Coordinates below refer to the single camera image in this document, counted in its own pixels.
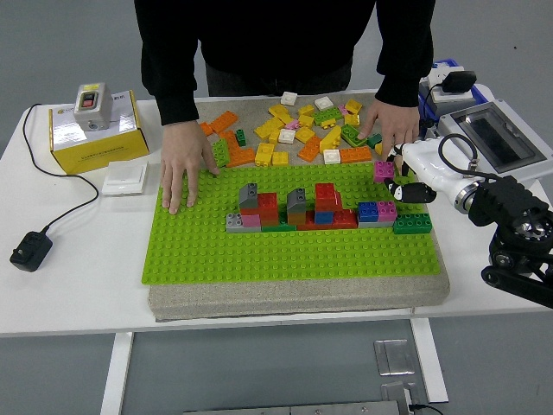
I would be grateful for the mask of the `person's right hand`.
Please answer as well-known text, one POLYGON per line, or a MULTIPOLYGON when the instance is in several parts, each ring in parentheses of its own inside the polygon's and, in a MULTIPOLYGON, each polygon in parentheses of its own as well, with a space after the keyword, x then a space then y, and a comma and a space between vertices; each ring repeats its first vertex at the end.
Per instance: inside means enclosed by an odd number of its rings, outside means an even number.
POLYGON ((212 146, 196 120, 163 127, 161 150, 162 207, 177 214, 182 202, 183 177, 188 179, 186 206, 192 207, 199 193, 200 162, 215 176, 219 167, 212 146))

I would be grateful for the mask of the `person's left hand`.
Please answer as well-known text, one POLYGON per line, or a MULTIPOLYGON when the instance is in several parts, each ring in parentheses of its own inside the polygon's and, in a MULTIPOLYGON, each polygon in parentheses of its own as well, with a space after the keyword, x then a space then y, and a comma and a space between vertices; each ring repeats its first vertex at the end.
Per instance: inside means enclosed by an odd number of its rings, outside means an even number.
POLYGON ((394 145, 412 143, 419 134, 420 115, 416 107, 390 105, 375 99, 368 107, 365 122, 358 139, 367 138, 379 122, 382 136, 382 153, 387 157, 394 145))

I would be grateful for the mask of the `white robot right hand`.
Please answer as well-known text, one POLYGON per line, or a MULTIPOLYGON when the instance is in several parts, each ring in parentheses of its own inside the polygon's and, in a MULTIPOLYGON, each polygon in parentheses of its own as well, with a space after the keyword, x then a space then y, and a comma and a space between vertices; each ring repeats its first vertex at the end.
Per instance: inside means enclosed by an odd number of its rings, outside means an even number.
POLYGON ((412 144, 394 146, 386 158, 393 162, 397 156, 412 169, 418 182, 398 185, 393 179, 385 179, 385 186, 391 195, 405 203, 430 203, 436 198, 436 191, 443 192, 451 204, 461 210, 463 198, 468 195, 467 187, 474 183, 462 173, 455 172, 439 156, 440 138, 419 140, 412 144))

